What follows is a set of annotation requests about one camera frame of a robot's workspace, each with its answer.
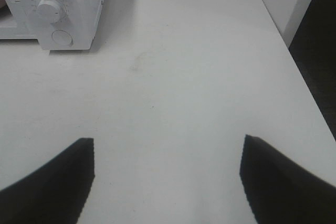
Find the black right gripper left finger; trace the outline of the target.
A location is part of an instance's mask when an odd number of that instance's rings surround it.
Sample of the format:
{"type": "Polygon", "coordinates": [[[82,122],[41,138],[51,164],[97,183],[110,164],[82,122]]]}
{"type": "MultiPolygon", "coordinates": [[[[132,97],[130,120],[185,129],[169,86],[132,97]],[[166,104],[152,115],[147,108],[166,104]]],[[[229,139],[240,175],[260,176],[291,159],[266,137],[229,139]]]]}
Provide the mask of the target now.
{"type": "Polygon", "coordinates": [[[94,180],[94,140],[80,138],[1,190],[1,223],[77,223],[94,180]]]}

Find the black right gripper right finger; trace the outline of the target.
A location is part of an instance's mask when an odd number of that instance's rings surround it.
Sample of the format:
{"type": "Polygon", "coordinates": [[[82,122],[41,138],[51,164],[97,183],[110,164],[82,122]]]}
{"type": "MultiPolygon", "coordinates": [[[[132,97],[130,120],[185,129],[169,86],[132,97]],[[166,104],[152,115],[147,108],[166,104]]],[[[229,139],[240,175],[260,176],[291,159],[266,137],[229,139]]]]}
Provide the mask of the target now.
{"type": "Polygon", "coordinates": [[[246,135],[239,175],[257,223],[335,223],[335,186],[246,135]]]}

